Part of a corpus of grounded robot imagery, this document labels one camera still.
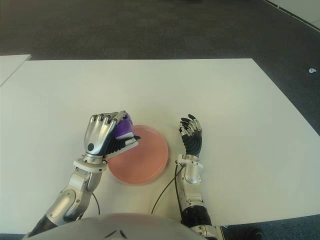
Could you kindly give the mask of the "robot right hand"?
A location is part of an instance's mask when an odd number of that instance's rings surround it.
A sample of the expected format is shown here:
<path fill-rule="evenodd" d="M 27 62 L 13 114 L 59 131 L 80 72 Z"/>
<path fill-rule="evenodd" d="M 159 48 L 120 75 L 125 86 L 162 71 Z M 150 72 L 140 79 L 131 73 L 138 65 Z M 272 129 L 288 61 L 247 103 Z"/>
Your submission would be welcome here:
<path fill-rule="evenodd" d="M 181 135 L 185 154 L 199 157 L 202 149 L 202 127 L 200 122 L 192 114 L 182 117 L 178 130 Z"/>

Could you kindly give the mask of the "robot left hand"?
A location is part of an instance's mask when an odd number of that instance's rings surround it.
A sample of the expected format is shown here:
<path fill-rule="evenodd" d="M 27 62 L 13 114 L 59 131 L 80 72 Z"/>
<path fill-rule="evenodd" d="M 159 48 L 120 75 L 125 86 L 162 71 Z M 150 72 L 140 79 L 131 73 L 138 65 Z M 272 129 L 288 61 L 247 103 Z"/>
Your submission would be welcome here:
<path fill-rule="evenodd" d="M 138 146 L 140 139 L 126 111 L 92 115 L 84 137 L 84 161 L 111 159 Z"/>

